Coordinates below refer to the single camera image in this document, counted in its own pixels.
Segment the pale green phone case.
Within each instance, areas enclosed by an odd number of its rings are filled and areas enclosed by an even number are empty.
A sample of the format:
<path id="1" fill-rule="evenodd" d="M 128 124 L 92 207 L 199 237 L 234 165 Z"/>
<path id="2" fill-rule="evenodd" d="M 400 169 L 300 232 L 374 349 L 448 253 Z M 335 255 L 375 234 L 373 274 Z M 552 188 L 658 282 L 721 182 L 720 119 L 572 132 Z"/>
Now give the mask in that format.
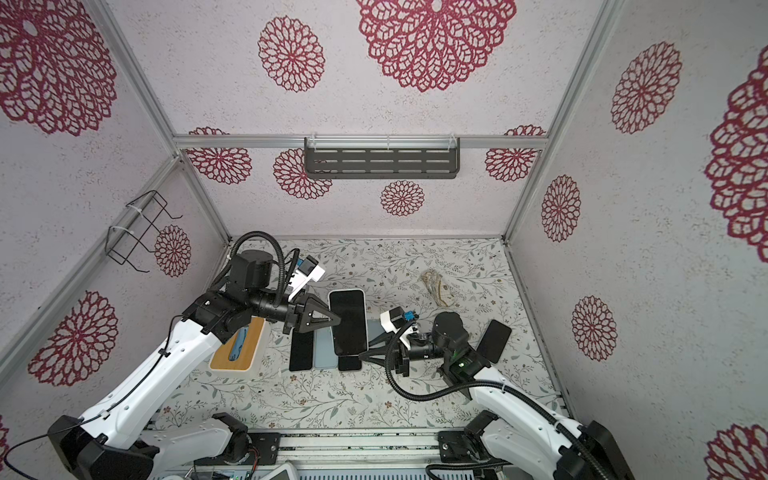
<path id="1" fill-rule="evenodd" d="M 386 331 L 381 326 L 379 320 L 367 320 L 367 346 L 369 350 L 381 347 L 385 343 L 385 334 Z"/>
<path id="2" fill-rule="evenodd" d="M 314 332 L 313 367 L 317 370 L 336 369 L 338 357 L 334 350 L 333 331 L 323 328 Z"/>

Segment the black phone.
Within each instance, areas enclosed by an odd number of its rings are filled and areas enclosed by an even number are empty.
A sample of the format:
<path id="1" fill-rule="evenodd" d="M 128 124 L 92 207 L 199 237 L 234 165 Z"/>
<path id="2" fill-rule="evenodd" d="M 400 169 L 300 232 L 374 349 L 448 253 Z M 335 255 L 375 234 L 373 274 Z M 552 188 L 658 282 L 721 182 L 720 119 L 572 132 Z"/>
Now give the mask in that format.
<path id="1" fill-rule="evenodd" d="M 332 327 L 337 356 L 355 356 L 368 349 L 366 298 L 361 289 L 334 290 L 328 295 L 331 311 L 340 317 Z"/>
<path id="2" fill-rule="evenodd" d="M 506 348 L 512 329 L 506 324 L 491 320 L 483 333 L 477 352 L 492 364 L 496 364 Z"/>

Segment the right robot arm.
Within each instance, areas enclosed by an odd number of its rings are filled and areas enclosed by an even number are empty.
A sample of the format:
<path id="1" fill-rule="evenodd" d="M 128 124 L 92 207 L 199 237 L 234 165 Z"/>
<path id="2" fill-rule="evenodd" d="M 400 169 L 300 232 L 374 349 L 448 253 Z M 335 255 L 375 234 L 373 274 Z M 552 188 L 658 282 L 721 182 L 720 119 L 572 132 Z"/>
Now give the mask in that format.
<path id="1" fill-rule="evenodd" d="M 481 407 L 464 430 L 470 448 L 462 468 L 510 466 L 531 479 L 633 478 L 605 426 L 559 414 L 515 385 L 470 345 L 459 314 L 438 314 L 428 333 L 419 330 L 417 321 L 415 313 L 400 307 L 382 313 L 383 334 L 359 358 L 383 367 L 393 391 L 407 400 L 425 403 L 460 393 Z M 444 389 L 417 394 L 398 383 L 411 362 L 434 359 L 443 361 L 438 372 Z"/>

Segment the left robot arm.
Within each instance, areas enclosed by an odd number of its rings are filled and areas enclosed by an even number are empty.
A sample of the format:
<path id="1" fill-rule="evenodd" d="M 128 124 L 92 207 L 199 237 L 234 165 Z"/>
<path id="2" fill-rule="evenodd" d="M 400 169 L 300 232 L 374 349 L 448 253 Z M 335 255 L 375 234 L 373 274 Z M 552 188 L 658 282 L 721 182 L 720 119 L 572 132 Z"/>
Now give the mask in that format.
<path id="1" fill-rule="evenodd" d="M 81 417 L 57 419 L 47 436 L 64 468 L 77 479 L 149 479 L 199 459 L 246 461 L 252 452 L 248 429 L 227 413 L 166 433 L 144 428 L 181 382 L 253 318 L 280 323 L 286 333 L 339 325 L 339 316 L 306 290 L 324 275 L 321 264 L 312 256 L 296 259 L 284 274 L 285 286 L 271 289 L 277 263 L 260 250 L 234 255 L 222 286 L 189 305 L 158 349 L 118 387 Z"/>

